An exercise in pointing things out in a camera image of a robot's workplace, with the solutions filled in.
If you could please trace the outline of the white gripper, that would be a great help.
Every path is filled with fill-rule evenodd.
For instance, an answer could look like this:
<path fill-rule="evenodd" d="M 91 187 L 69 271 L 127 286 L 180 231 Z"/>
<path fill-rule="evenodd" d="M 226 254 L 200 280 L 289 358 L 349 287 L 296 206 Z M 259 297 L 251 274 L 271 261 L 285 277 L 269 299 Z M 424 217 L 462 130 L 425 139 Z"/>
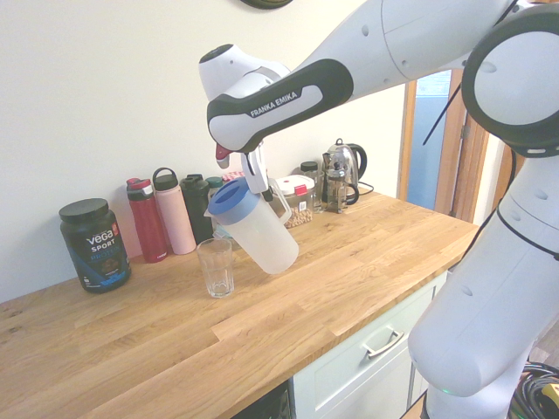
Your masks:
<path fill-rule="evenodd" d="M 250 191 L 253 194 L 261 193 L 269 203 L 273 200 L 273 190 L 268 183 L 262 146 L 263 142 L 260 142 L 253 151 L 242 153 L 241 164 Z"/>

